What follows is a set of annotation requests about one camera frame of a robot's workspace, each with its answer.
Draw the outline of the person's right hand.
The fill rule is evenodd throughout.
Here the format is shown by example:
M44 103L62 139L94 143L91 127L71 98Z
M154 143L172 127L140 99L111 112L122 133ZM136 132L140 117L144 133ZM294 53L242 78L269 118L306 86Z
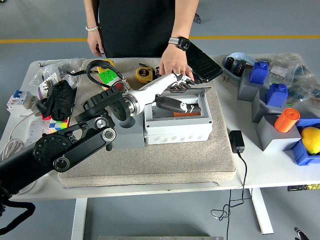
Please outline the person's right hand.
M103 42L99 30L89 31L87 34L87 43L91 52L96 57L102 57L104 52Z

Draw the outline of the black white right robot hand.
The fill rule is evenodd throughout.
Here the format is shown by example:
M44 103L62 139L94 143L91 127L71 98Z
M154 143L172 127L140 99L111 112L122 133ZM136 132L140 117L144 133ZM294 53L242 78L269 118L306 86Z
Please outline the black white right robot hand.
M309 240L309 238L298 227L294 227L294 231L298 235L295 240Z

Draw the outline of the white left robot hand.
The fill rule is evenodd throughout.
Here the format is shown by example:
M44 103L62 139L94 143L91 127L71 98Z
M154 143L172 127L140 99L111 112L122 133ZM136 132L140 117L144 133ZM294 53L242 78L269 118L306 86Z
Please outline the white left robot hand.
M156 103L158 108L176 113L199 113L201 108L174 98L161 96L169 87L187 84L191 79L183 74L170 73L153 80L139 90L129 90L125 96L130 101L130 112L133 116L140 114L145 105Z

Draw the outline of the person's left hand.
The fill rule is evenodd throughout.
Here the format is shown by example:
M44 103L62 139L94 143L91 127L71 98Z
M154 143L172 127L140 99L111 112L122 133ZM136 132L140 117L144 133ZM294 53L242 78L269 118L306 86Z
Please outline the person's left hand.
M161 56L159 73L162 76L171 73L187 75L194 81L193 73L187 63L186 52L171 43L168 44Z

